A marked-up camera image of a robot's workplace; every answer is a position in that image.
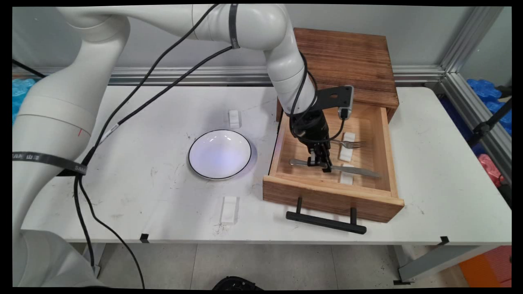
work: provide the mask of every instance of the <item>white bowl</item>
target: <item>white bowl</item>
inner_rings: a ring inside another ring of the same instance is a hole
[[[251,159],[251,145],[237,132],[216,130],[200,136],[189,149],[189,165],[207,179],[227,179]]]

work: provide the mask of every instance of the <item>black cable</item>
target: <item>black cable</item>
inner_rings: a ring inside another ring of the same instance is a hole
[[[110,226],[104,224],[101,220],[99,220],[95,215],[95,210],[93,209],[93,204],[91,203],[91,200],[87,196],[87,192],[84,189],[84,185],[82,184],[82,177],[79,177],[79,184],[80,184],[80,190],[82,190],[82,193],[84,194],[85,200],[87,200],[87,204],[89,204],[89,209],[91,210],[91,214],[93,215],[93,218],[101,225],[103,225],[107,230],[111,231],[119,240],[122,242],[122,244],[127,248],[129,253],[131,253],[132,259],[134,260],[134,263],[136,264],[136,268],[138,269],[138,273],[140,274],[140,280],[142,281],[142,288],[145,289],[145,283],[143,282],[143,275],[142,270],[140,269],[140,265],[138,264],[138,260],[136,259],[136,256],[134,255],[133,251],[129,248],[127,243],[118,235],[113,229],[111,229]]]
[[[301,119],[307,114],[309,113],[309,110],[311,109],[311,107],[314,105],[314,103],[316,102],[317,98],[318,98],[318,84],[316,83],[316,79],[314,78],[314,76],[312,75],[312,73],[307,70],[307,73],[309,74],[309,76],[311,77],[312,79],[312,84],[314,85],[314,98],[312,98],[312,101],[311,103],[309,104],[309,106],[307,107],[307,109],[303,112],[303,114],[300,116],[300,118],[298,118],[296,120],[295,123],[298,123],[301,121]]]
[[[100,141],[102,139],[102,136],[104,135],[105,133],[105,130],[107,129],[107,126],[109,125],[111,119],[116,115],[116,113],[120,110],[120,108],[122,108],[125,103],[127,103],[127,101],[129,101],[129,99],[131,99],[131,97],[134,95],[134,93],[136,93],[138,91],[138,89],[143,85],[143,83],[145,82],[145,80],[151,75],[151,73],[153,72],[153,70],[156,68],[156,66],[158,65],[158,63],[160,62],[160,60],[162,60],[162,58],[167,55],[171,50],[173,50],[176,46],[178,46],[182,41],[184,41],[185,39],[187,39],[187,37],[189,35],[191,35],[191,33],[200,25],[200,23],[207,17],[207,15],[216,7],[218,6],[219,4],[214,4],[212,5],[209,9],[207,9],[207,11],[202,15],[202,17],[198,20],[198,22],[196,22],[196,24],[185,34],[183,35],[176,43],[174,43],[171,47],[167,48],[167,50],[165,50],[157,59],[156,61],[153,63],[153,65],[151,66],[151,68],[149,69],[149,71],[147,72],[147,74],[143,77],[143,79],[139,82],[139,84],[134,88],[134,90],[127,96],[127,98],[125,98],[122,103],[120,103],[120,105],[118,105],[118,107],[111,113],[111,115],[109,116],[109,118],[107,119],[107,121],[105,122],[104,126],[102,127],[101,129],[101,132],[100,132],[100,135],[98,136],[98,139],[96,140],[96,143],[94,144],[94,146],[91,148],[91,150],[89,150],[89,152],[87,153],[87,155],[85,156],[84,160],[82,161],[82,164],[84,165],[87,165],[91,158],[93,157],[93,154],[94,152],[96,151],[96,149],[98,148],[98,145],[100,145]]]
[[[82,230],[84,230],[85,241],[87,242],[87,248],[89,249],[91,268],[94,269],[95,258],[94,258],[94,253],[93,253],[93,245],[91,244],[91,238],[89,238],[89,233],[87,232],[87,227],[85,226],[84,218],[82,217],[82,211],[80,209],[80,202],[78,200],[78,180],[79,180],[78,178],[79,177],[74,178],[74,186],[73,186],[74,204],[76,205],[76,213],[78,214],[78,219],[80,219],[80,225],[82,226]]]
[[[118,124],[119,125],[122,125],[124,122],[126,122],[128,119],[130,119],[131,117],[135,116],[137,113],[139,113],[140,111],[142,111],[142,109],[144,109],[145,107],[147,107],[147,105],[149,105],[150,103],[152,103],[153,101],[155,101],[156,99],[158,99],[160,96],[162,96],[163,94],[165,94],[167,91],[169,91],[172,87],[176,86],[181,80],[183,80],[186,76],[188,76],[189,74],[191,74],[193,71],[195,71],[197,68],[199,68],[200,66],[202,66],[204,63],[208,62],[209,60],[215,58],[216,56],[222,54],[222,53],[225,53],[229,50],[232,49],[232,46],[229,46],[225,49],[222,49],[218,52],[216,52],[215,54],[205,58],[204,60],[200,61],[198,64],[196,64],[193,68],[191,68],[189,71],[187,71],[185,74],[183,74],[181,77],[179,77],[176,81],[174,81],[172,84],[170,84],[169,86],[167,86],[165,89],[163,89],[162,91],[160,91],[158,94],[156,94],[153,98],[149,99],[147,102],[145,102],[142,106],[138,107],[135,111],[131,112],[130,114],[128,114],[126,117],[124,117],[123,119],[121,119]]]
[[[14,59],[13,59],[13,64],[18,66],[18,67],[20,67],[20,68],[22,68],[22,69],[24,69],[24,70],[26,70],[26,71],[28,71],[28,72],[30,72],[30,73],[32,73],[32,74],[34,74],[34,75],[36,75],[36,76],[38,76],[38,77],[41,77],[41,78],[46,77],[46,75],[44,75],[43,73],[35,71],[34,69],[32,69],[32,68],[28,67],[27,65],[25,65],[25,64],[23,64],[21,62],[18,62],[18,61],[14,60]]]
[[[139,108],[137,108],[135,111],[133,111],[132,113],[130,113],[129,115],[127,115],[126,117],[124,117],[122,120],[120,120],[118,122],[119,125],[123,124],[124,122],[126,122],[128,119],[130,119],[131,117],[133,117],[134,115],[136,115],[137,113],[139,113],[142,109],[144,109],[145,107],[147,107],[150,103],[152,103],[153,101],[155,101],[156,99],[158,99],[160,96],[162,96],[163,94],[165,94],[167,91],[169,91],[169,89],[171,89],[172,87],[176,86],[181,80],[183,80],[185,77],[187,77],[189,74],[191,74],[193,71],[195,71],[197,68],[199,68],[200,66],[202,66],[204,63],[206,63],[207,61],[215,58],[216,56],[222,54],[222,53],[225,53],[229,50],[232,49],[232,46],[229,46],[225,49],[222,49],[216,53],[214,53],[213,55],[205,58],[204,60],[200,61],[197,65],[195,65],[193,68],[191,68],[189,71],[187,71],[185,74],[183,74],[181,77],[179,77],[176,81],[174,81],[172,84],[170,84],[167,88],[163,89],[162,91],[160,91],[158,94],[156,94],[153,98],[149,99],[146,103],[144,103],[142,106],[140,106]],[[87,228],[85,227],[85,223],[84,223],[84,219],[82,217],[82,213],[80,211],[80,206],[79,206],[79,203],[78,203],[78,184],[80,185],[80,189],[82,190],[82,193],[84,194],[85,196],[85,199],[87,200],[87,203],[89,204],[89,208],[91,209],[91,214],[93,215],[93,218],[98,222],[100,223],[101,225],[103,225],[105,228],[107,228],[109,231],[111,231],[121,242],[122,244],[127,248],[127,250],[129,251],[129,253],[131,253],[133,259],[134,259],[134,262],[136,263],[136,266],[138,268],[138,272],[140,273],[140,278],[142,280],[142,287],[145,289],[145,284],[144,284],[144,281],[143,281],[143,276],[142,276],[142,271],[140,270],[140,265],[138,264],[138,261],[136,259],[136,257],[134,256],[134,253],[133,251],[127,246],[127,244],[123,241],[123,239],[113,230],[111,229],[111,227],[109,227],[108,225],[104,224],[102,221],[100,221],[96,216],[95,216],[95,213],[94,213],[94,209],[93,209],[93,206],[91,204],[91,201],[89,199],[89,197],[87,196],[87,192],[85,191],[83,185],[82,185],[82,177],[81,175],[77,175],[74,179],[74,186],[73,186],[73,192],[74,192],[74,198],[75,198],[75,203],[76,203],[76,211],[78,213],[78,218],[80,219],[80,224],[82,225],[82,229],[84,230],[84,234],[85,234],[85,237],[86,237],[86,241],[87,241],[87,246],[89,248],[89,254],[90,254],[90,259],[91,259],[91,267],[94,267],[94,255],[93,255],[93,248],[92,248],[92,245],[91,245],[91,241],[90,241],[90,238],[89,238],[89,234],[87,233]]]
[[[184,41],[200,24],[201,22],[207,17],[207,15],[216,7],[218,6],[219,4],[214,4],[212,5],[209,9],[207,9],[207,11],[202,15],[202,17],[198,20],[198,22],[196,22],[196,24],[185,34],[183,35],[176,43],[174,43],[172,46],[170,46],[167,50],[165,50],[157,59],[156,61],[154,62],[154,64],[151,66],[151,68],[149,69],[149,71],[147,72],[147,74],[142,78],[142,80],[140,81],[140,83],[134,88],[134,90],[127,96],[127,98],[125,98],[125,100],[120,103],[120,105],[111,113],[111,115],[109,116],[109,118],[107,119],[107,121],[105,122],[104,126],[102,127],[102,130],[100,132],[100,135],[98,137],[98,139],[96,140],[96,143],[95,145],[89,150],[89,152],[87,153],[87,155],[84,157],[84,159],[82,160],[82,164],[84,165],[88,165],[91,158],[93,157],[96,149],[98,148],[98,146],[100,145],[100,140],[102,138],[102,136],[104,135],[105,133],[105,130],[107,129],[107,126],[109,125],[111,119],[115,116],[115,114],[120,110],[120,108],[122,108],[125,103],[127,103],[127,101],[129,101],[129,99],[131,99],[131,97],[134,95],[134,93],[136,93],[138,91],[138,89],[143,85],[143,83],[145,82],[145,80],[147,80],[147,78],[151,75],[151,73],[153,72],[153,70],[156,68],[156,66],[158,65],[158,63],[160,62],[160,60],[162,60],[162,58],[167,55],[171,50],[173,50],[176,46],[178,46],[182,41]],[[34,71],[33,69],[30,69],[28,67],[26,67],[25,65],[17,62],[16,60],[13,59],[13,63],[16,64],[17,66],[21,67],[21,68],[24,68],[28,71],[31,71],[32,73],[36,74],[36,75],[39,75],[41,77],[45,77],[43,74],[37,72],[37,71]],[[87,232],[87,227],[85,226],[85,223],[84,223],[84,219],[82,217],[82,212],[80,210],[80,206],[79,206],[79,202],[78,202],[78,182],[81,181],[81,177],[80,176],[76,176],[75,177],[75,182],[74,182],[74,187],[73,187],[73,195],[74,195],[74,198],[75,198],[75,204],[76,204],[76,213],[78,214],[78,218],[80,220],[80,225],[82,225],[82,229],[84,231],[84,235],[85,235],[85,239],[87,241],[87,247],[89,249],[89,256],[90,256],[90,264],[91,264],[91,267],[94,266],[94,254],[93,254],[93,246],[91,244],[91,241],[90,241],[90,238],[89,238],[89,234]],[[116,234],[116,232],[109,228],[108,226],[104,225],[105,227],[107,227],[111,232],[113,232],[117,237],[118,235]],[[134,258],[134,254],[132,253],[132,251],[129,249],[129,247],[127,247],[127,249],[131,252],[131,255],[133,255],[133,258]],[[134,261],[137,263],[137,267],[139,269],[139,272],[140,272],[140,277],[142,278],[142,285],[143,285],[143,277],[142,277],[142,272],[140,271],[140,267],[138,265],[138,262],[136,261],[136,259],[134,259]]]
[[[290,119],[289,119],[289,129],[291,131],[291,134],[294,136],[294,137],[299,137],[298,135],[296,135],[296,133],[294,132],[294,127],[293,127],[293,121],[292,121],[292,117],[294,116],[294,109],[296,108],[296,104],[298,103],[298,98],[300,97],[300,93],[301,93],[301,90],[303,88],[303,85],[305,84],[305,79],[307,78],[307,74],[310,74],[309,72],[309,69],[307,67],[307,59],[305,58],[305,56],[303,55],[303,53],[301,53],[300,51],[300,55],[301,55],[301,58],[303,59],[303,66],[304,66],[304,73],[303,73],[303,78],[301,80],[301,83],[300,83],[300,87],[298,88],[298,92],[296,92],[296,97],[294,98],[294,102],[292,103],[292,108],[291,108],[291,113],[290,113]],[[313,81],[314,81],[314,84],[315,84],[315,94],[314,94],[314,98],[312,99],[311,101],[311,104],[309,105],[309,107],[304,111],[304,114],[299,118],[299,120],[301,120],[305,115],[306,115],[306,112],[309,111],[309,109],[312,107],[312,105],[314,104],[314,100],[316,99],[317,97],[317,85],[316,85],[316,80],[314,79],[314,77],[311,75],[311,77],[313,78]],[[343,131],[343,126],[345,125],[345,118],[342,119],[342,124],[341,126],[339,127],[339,130],[338,132],[332,136],[331,138],[328,138],[328,139],[324,139],[324,140],[311,140],[311,139],[306,139],[306,138],[302,138],[300,137],[300,140],[301,141],[304,141],[304,142],[308,142],[308,143],[323,143],[323,142],[328,142],[328,141],[332,141],[334,140],[336,137],[339,136],[339,134],[342,133]]]

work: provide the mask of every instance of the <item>drawer handle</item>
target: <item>drawer handle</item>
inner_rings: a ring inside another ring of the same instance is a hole
[[[310,216],[307,214],[301,214],[301,202],[302,198],[298,198],[298,204],[296,205],[296,212],[287,211],[286,219],[293,220],[293,221],[299,221],[314,225],[320,225],[322,227],[346,231],[346,232],[352,232],[356,234],[365,234],[367,232],[367,227],[364,227],[362,225],[356,224],[356,208],[351,207],[350,208],[350,223],[342,222],[342,221],[335,221],[335,220],[329,220],[319,217]]]

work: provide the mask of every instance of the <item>red object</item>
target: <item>red object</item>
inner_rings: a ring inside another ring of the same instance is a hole
[[[500,246],[460,263],[471,288],[512,287],[512,246]]]
[[[490,156],[486,154],[481,154],[477,157],[477,159],[480,161],[481,165],[483,166],[483,169],[485,169],[494,185],[496,185],[496,187],[501,186],[501,182],[499,180],[503,180],[503,176],[501,176],[501,173],[497,169],[496,165],[494,165],[494,162],[492,162]]]

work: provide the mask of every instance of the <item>wooden box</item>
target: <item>wooden box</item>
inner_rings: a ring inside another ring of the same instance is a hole
[[[318,89],[351,85],[354,103],[384,107],[391,120],[400,102],[385,36],[301,28],[294,35]]]
[[[324,113],[333,136],[341,125],[337,108],[325,109]],[[354,175],[353,185],[346,185],[339,182],[340,171],[323,173],[319,167],[291,166],[289,159],[307,160],[309,153],[290,134],[289,118],[284,114],[269,175],[263,178],[263,199],[296,206],[298,197],[302,197],[303,208],[349,215],[350,208],[356,207],[359,218],[390,221],[404,203],[396,189],[386,109],[354,103],[343,132],[355,133],[356,141],[367,142],[366,147],[354,149],[350,164],[376,171],[380,178]],[[340,145],[331,142],[334,165],[344,163],[338,159],[339,150]]]

